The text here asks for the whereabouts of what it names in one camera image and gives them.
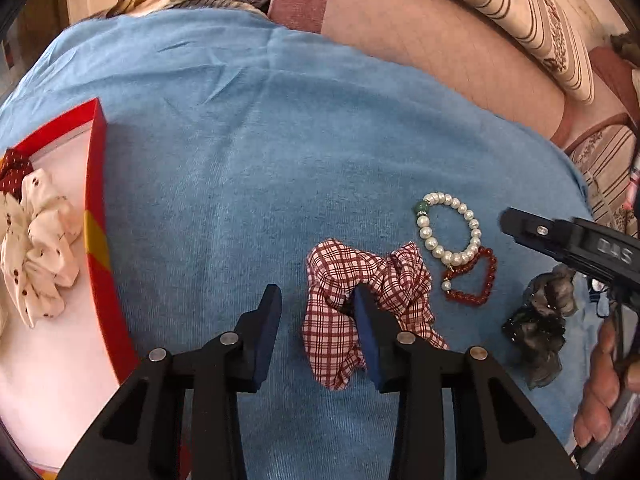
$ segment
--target jewelry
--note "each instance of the jewelry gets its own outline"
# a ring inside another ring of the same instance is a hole
[[[438,243],[438,239],[433,236],[433,229],[430,227],[430,219],[427,213],[431,206],[437,204],[448,205],[459,212],[468,222],[470,230],[469,244],[464,251],[453,253],[447,251]],[[494,286],[495,270],[497,259],[493,255],[493,251],[480,245],[482,231],[480,230],[480,222],[474,218],[474,212],[469,209],[465,203],[460,202],[450,194],[442,192],[432,192],[424,196],[424,198],[414,206],[414,212],[417,215],[416,223],[420,228],[420,238],[424,240],[424,246],[431,251],[431,254],[439,259],[442,264],[447,267],[447,271],[443,274],[442,290],[448,300],[457,300],[463,303],[480,305],[486,302],[491,290]],[[473,269],[478,260],[485,256],[489,259],[489,269],[487,278],[484,283],[484,290],[480,296],[464,294],[457,290],[452,290],[451,279],[466,274]]]

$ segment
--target green bead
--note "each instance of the green bead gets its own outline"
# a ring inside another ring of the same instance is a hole
[[[416,205],[414,205],[414,213],[419,215],[420,213],[427,214],[429,212],[429,204],[427,204],[424,200],[420,200]]]

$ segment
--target wrinkled blue fabric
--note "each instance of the wrinkled blue fabric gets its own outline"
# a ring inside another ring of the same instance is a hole
[[[211,9],[66,30],[0,109],[1,142],[15,144],[96,96],[109,123],[111,262],[140,354],[197,348],[255,308],[268,283],[282,289],[268,379],[239,402],[249,478],[388,475],[398,398],[376,393],[362,372],[343,392],[313,380],[300,335],[305,257],[327,237],[378,254],[420,242],[412,206],[434,190],[473,209],[498,257],[490,300],[471,308],[445,302],[444,268],[424,250],[436,329],[453,350],[488,348],[556,435],[568,437],[594,310],[583,305],[568,320],[564,371],[532,392],[500,333],[529,280],[554,264],[501,234],[500,211],[590,216],[580,175],[551,143],[418,70]],[[454,211],[437,206],[431,219],[447,249],[466,246],[468,227]],[[478,290],[483,275],[456,286]]]

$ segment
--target yellow stripe on box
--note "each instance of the yellow stripe on box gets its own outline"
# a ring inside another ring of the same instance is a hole
[[[84,210],[84,248],[87,254],[91,254],[101,266],[111,272],[107,237],[94,215],[87,209]]]

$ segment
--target hand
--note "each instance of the hand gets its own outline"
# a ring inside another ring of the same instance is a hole
[[[589,380],[584,385],[582,403],[574,420],[574,436],[580,447],[585,447],[593,439],[602,442],[611,431],[609,409],[620,394],[620,379],[613,368],[615,346],[616,330],[611,320],[606,320],[598,333],[598,344],[591,353]],[[640,362],[628,368],[625,386],[640,393]]]

